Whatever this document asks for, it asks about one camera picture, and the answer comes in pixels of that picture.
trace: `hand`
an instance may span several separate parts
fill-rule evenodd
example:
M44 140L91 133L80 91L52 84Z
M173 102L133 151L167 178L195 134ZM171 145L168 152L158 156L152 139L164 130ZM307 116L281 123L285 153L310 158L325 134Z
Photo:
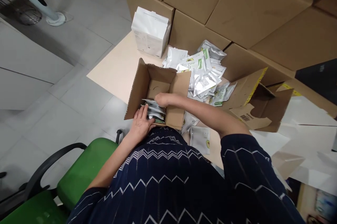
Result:
M131 129L129 133L125 136L125 138L127 137L135 145L140 143L148 134L148 132L155 127L155 125L153 125L155 119L147 119L147 109L148 104L142 106L136 111L133 117Z
M167 107L171 105L172 99L174 99L177 94L168 94L168 93L158 93L154 100L158 103L160 107Z

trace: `sleeve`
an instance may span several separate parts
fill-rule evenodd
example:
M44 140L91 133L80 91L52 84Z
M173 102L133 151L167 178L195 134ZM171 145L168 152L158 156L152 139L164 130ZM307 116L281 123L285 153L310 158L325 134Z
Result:
M94 187L86 190L67 219L67 224L87 223L97 202L106 194L107 188Z
M221 157L226 186L251 223L305 223L253 136L223 137Z

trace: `beige table surface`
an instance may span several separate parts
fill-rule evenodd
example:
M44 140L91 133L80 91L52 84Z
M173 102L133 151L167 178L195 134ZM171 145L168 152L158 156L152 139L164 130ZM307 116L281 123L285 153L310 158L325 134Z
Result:
M166 58L167 50L168 47L161 59L137 50L134 34L131 31L88 73L87 77L127 104L139 58L143 58L145 63L162 66L162 61ZM199 122L198 126L205 127L201 122ZM184 139L189 143L188 134L184 135ZM223 169L220 150L219 134L211 129L210 155L204 156Z

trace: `yellow tape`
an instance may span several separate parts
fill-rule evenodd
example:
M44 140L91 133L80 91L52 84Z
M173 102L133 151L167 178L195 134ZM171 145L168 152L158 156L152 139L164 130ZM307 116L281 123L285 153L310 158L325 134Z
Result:
M287 85L287 84L282 84L282 86L285 87L286 89L292 89L292 87L289 86L289 85ZM294 94L295 96L302 96L302 94L300 94L300 93L299 93L298 91L296 91L295 89L294 89L293 94Z
M247 98L244 106L247 105L250 102L250 99L252 98L253 94L255 93L255 90L256 90L257 86L259 85L259 83L260 83L261 79L263 78L263 76L266 74L267 69L268 69L268 67L264 68L263 72L261 73L261 76L259 77L258 81L255 83L255 86L254 86L252 92L248 96L248 98Z

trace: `pole base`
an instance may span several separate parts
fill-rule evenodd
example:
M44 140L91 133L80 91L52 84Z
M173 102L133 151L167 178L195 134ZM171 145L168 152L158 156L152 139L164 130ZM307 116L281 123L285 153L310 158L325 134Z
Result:
M54 27L61 26L62 24L66 22L66 17L63 13L61 12L56 12L56 13L57 13L57 16L59 17L57 20L52 20L48 16L46 17L47 23Z

